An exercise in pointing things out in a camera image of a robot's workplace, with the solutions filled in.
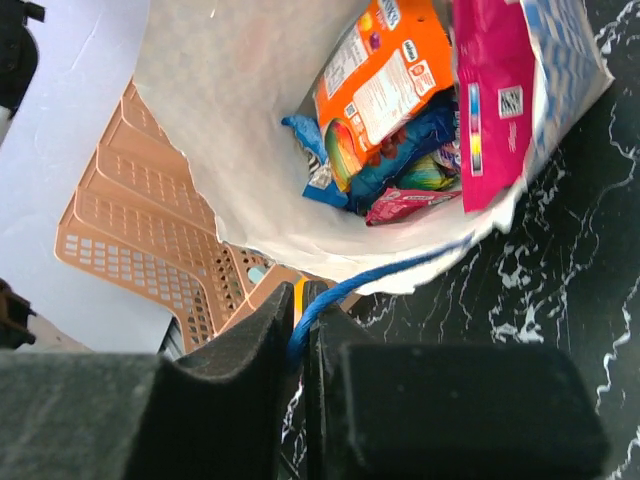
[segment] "white paper bag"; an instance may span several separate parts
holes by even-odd
[[[308,165],[280,120],[297,110],[336,40],[367,3],[152,0],[135,73],[144,101],[189,158],[196,188],[216,213],[220,240],[335,281],[468,235],[478,242],[494,227],[508,230],[527,179],[612,82],[580,2],[521,0],[539,62],[536,141],[521,179],[481,213],[465,215],[455,199],[410,222],[366,227],[362,218],[301,196]],[[567,53],[579,55],[582,67],[573,73],[572,91],[562,90],[567,84],[561,81],[563,69],[547,55],[549,45],[559,41],[549,21],[567,22],[567,11],[574,14],[567,28],[586,42],[581,53],[567,45]],[[547,115],[550,104],[555,108],[548,101],[554,95],[571,98],[563,105],[572,111]],[[571,125],[558,124],[560,119]],[[458,250],[360,293],[410,293],[464,254]]]

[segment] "pink package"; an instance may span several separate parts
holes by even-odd
[[[427,192],[424,190],[399,190],[387,188],[367,214],[368,226],[401,220],[426,206],[434,206],[460,195],[460,190]]]
[[[533,131],[535,57],[520,2],[456,0],[462,200],[482,210],[522,174]]]

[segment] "orange package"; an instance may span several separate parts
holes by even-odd
[[[314,100],[338,188],[440,90],[451,46],[430,0],[372,0],[320,77]]]

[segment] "blue candy wrapper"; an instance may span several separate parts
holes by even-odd
[[[302,196],[334,207],[345,207],[348,198],[344,192],[340,191],[331,175],[331,167],[328,164],[329,155],[324,148],[318,122],[305,115],[291,115],[284,117],[281,123],[293,130],[309,162],[309,182]]]
[[[436,95],[404,126],[406,140],[397,145],[395,158],[381,156],[378,165],[368,165],[353,177],[347,209],[366,213],[388,183],[414,161],[453,142],[456,136],[455,110],[451,91]]]

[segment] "blue cord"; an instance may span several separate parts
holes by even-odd
[[[387,275],[393,275],[394,273],[409,270],[410,268],[417,267],[424,263],[429,263],[442,255],[445,255],[453,250],[459,248],[465,248],[471,245],[473,234],[466,237],[460,242],[450,243],[445,247],[439,248],[433,252],[425,253],[418,257],[410,258],[408,260],[402,260],[400,262],[391,263],[389,265],[383,265],[382,267],[367,270],[356,275],[349,280],[345,280],[333,288],[322,292],[311,302],[307,309],[302,314],[300,322],[296,326],[295,330],[291,334],[291,339],[287,345],[287,365],[291,371],[296,371],[302,361],[302,355],[304,349],[309,342],[309,331],[324,310],[326,310],[333,303],[345,298],[354,290],[366,285],[367,283],[380,280]]]

